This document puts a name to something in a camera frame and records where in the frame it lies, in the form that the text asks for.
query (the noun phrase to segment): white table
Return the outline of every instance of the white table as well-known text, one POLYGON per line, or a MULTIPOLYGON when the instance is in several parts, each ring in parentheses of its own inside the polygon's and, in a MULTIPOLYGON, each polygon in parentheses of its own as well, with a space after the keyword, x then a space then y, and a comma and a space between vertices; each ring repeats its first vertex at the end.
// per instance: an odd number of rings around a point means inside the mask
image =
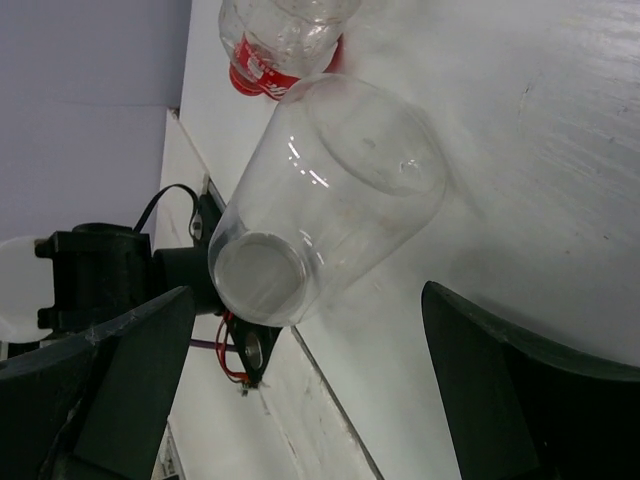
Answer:
MULTIPOLYGON (((228 200, 275 104, 229 84, 219 7, 193 2, 180 124, 228 200)), ((639 15, 603 0, 365 0, 352 22, 346 72, 423 107, 453 178, 424 231, 299 327, 387 480, 460 478, 422 328, 427 280, 640 363, 639 15)), ((198 368, 194 381, 214 373, 198 368)))

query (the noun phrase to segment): clear cup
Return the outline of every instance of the clear cup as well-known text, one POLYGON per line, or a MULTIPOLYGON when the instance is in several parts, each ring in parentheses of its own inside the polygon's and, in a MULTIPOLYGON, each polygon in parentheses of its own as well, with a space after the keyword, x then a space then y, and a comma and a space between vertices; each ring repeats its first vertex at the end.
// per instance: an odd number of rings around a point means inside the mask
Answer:
POLYGON ((438 212, 443 156, 415 107, 344 75, 277 106, 209 246, 226 307, 294 325, 334 300, 438 212))

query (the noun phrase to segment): white wall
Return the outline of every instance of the white wall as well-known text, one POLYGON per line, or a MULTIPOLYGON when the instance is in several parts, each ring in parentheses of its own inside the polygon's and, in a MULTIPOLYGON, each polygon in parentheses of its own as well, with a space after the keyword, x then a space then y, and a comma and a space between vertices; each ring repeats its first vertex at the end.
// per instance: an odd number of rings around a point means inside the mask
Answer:
POLYGON ((132 223, 180 102, 189 0, 6 0, 0 240, 132 223))

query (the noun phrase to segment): purple cable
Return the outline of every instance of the purple cable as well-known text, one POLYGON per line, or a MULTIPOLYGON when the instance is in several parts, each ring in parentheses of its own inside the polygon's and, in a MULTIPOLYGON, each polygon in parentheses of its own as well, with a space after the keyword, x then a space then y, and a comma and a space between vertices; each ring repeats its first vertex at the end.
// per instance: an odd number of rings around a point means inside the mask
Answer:
MULTIPOLYGON (((192 338, 189 342, 189 346, 197 347, 197 348, 206 348, 208 350, 216 350, 218 348, 218 344, 216 342, 210 342, 208 340, 198 340, 197 338, 192 338)), ((235 345, 227 344, 227 352, 237 352, 238 349, 235 345)))

